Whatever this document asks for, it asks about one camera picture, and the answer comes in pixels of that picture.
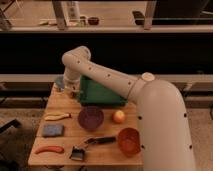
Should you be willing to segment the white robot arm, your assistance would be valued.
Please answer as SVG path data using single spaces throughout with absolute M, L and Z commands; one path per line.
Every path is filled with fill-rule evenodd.
M 188 115 L 172 83 L 128 75 L 90 61 L 90 50 L 77 47 L 63 54 L 64 82 L 85 75 L 136 105 L 143 171 L 196 171 Z

